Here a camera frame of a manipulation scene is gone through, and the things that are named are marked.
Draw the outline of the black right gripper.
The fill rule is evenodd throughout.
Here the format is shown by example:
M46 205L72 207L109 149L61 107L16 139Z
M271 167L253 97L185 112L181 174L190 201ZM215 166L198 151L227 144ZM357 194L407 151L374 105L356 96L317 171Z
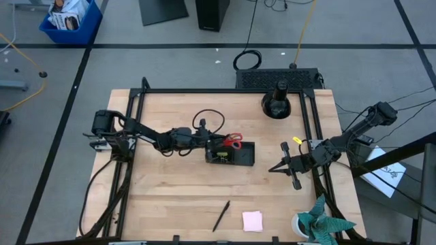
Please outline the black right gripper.
M292 157L290 155L287 142L281 143L281 149L284 153L284 157L278 164L271 167L268 172L283 173L287 176L290 176L292 178L292 184L294 189L300 190L302 186L296 173L307 173L313 168L318 168L319 165L316 163L315 159L310 153Z

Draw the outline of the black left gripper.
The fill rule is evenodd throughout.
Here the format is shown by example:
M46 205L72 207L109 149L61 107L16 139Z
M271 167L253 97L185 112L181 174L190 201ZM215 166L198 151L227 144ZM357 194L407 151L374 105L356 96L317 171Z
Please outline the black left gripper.
M223 143L212 143L213 141L224 141L227 135L213 134L210 130L206 128L206 120L204 118L200 119L199 125L195 126L192 124L193 128L196 130L194 133L194 146L196 148L203 148L205 150L205 159L211 160L213 155L211 150L225 150Z

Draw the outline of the red-handled scissors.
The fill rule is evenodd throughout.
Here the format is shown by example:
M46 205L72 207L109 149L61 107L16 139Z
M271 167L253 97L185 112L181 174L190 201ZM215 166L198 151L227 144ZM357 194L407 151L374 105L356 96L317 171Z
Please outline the red-handled scissors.
M242 140L243 135L241 133L231 133L225 136L223 145L239 150L242 148Z

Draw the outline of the pink sticky note pad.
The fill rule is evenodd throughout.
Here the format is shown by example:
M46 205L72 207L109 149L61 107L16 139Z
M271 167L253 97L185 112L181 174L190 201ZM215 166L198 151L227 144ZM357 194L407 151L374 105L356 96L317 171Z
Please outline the pink sticky note pad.
M243 231L245 232L262 232L263 216L260 211L243 212Z

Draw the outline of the black pen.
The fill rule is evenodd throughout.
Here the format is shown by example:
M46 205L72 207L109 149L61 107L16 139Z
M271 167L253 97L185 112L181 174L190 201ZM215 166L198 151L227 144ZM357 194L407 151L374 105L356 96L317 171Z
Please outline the black pen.
M223 210L221 211L219 218L217 219L212 232L215 232L221 222L221 219L223 218L224 214L226 213L226 211L228 210L228 208L230 207L230 200L227 201L227 203L224 205Z

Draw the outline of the black desk lamp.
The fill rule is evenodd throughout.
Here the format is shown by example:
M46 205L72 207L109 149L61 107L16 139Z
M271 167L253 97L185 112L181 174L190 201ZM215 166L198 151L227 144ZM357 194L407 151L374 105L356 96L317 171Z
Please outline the black desk lamp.
M288 85L284 80L276 83L273 91L266 93L261 101L262 111L270 118L284 119L291 114L291 104L287 98Z

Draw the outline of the green plant in white pot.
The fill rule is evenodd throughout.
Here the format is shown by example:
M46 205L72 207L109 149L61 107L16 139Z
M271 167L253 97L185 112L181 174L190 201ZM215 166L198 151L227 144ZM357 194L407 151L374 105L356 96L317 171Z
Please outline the green plant in white pot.
M353 228L356 224L342 218L327 216L326 198L320 195L311 210L299 212L292 218L292 229L307 242L319 242L321 245L339 245L332 233Z

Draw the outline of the black mesh-topped computer box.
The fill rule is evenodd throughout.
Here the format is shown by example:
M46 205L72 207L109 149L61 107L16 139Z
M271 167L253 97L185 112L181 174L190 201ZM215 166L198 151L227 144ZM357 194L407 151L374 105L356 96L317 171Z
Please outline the black mesh-topped computer box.
M324 88L324 79L317 68L244 69L236 72L236 88L272 89L280 81L287 82L290 90Z

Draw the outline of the white paper sheet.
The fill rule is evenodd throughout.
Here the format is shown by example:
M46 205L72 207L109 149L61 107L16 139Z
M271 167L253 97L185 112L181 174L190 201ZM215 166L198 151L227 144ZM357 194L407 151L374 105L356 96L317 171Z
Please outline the white paper sheet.
M399 185L406 168L399 162L376 169L371 173L363 174L361 178L383 193L386 197L391 198L395 192L395 187Z

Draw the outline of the dark grey side stand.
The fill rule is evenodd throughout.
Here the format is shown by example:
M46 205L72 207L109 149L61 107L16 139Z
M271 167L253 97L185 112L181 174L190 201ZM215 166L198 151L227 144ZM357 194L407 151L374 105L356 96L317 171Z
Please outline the dark grey side stand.
M436 132L352 170L352 176L358 178L371 170L386 167L420 153L424 155L422 169L406 164L405 176L399 181L391 198L365 184L363 180L359 180L357 185L358 194L413 219L410 245L420 244L423 221L436 224Z

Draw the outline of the blue plastic bin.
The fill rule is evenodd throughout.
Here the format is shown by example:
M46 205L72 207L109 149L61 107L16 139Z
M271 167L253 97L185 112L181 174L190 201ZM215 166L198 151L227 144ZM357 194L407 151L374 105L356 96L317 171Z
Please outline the blue plastic bin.
M90 5L78 30L58 30L55 26L49 23L47 13L45 19L39 26L40 31L47 34L47 36L56 44L88 44L96 30L98 30L99 24L102 20L102 13L95 0L87 1Z

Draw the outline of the papers and magazines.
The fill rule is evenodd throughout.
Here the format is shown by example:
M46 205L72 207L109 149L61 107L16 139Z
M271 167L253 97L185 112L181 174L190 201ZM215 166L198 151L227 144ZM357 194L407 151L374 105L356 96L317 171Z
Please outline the papers and magazines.
M58 30L78 30L89 5L87 0L54 0L48 9L48 21Z

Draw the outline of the grey metal foot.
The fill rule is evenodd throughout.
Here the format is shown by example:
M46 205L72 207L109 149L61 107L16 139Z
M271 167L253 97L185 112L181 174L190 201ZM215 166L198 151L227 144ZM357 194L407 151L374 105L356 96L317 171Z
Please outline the grey metal foot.
M0 80L0 88L18 89L21 91L27 91L29 86L26 82L16 80Z

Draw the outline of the black caster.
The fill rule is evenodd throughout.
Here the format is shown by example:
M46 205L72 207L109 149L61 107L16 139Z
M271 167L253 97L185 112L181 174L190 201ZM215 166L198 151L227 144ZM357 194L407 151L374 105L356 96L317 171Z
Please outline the black caster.
M10 113L5 111L0 111L0 135L3 133L5 128L11 124Z

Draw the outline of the black metal table frame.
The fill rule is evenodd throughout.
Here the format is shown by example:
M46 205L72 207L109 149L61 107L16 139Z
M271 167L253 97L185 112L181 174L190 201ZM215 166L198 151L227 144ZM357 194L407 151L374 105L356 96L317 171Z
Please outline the black metal table frame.
M263 91L231 88L114 89L108 109L138 118L156 131L190 127L205 118L208 128L220 134L242 133L255 143L255 164L210 164L201 149L185 157L165 157L144 141L137 143L131 163L118 164L109 152L99 152L82 219L84 236L149 244L170 243L174 236L182 243L297 242L291 221L315 203L313 178L301 175L297 191L289 177L268 170L281 159L281 142L340 134L337 109L330 90L316 90L313 98L290 93L290 116L274 120L261 109L263 96ZM262 213L263 231L243 231L242 213L255 211Z

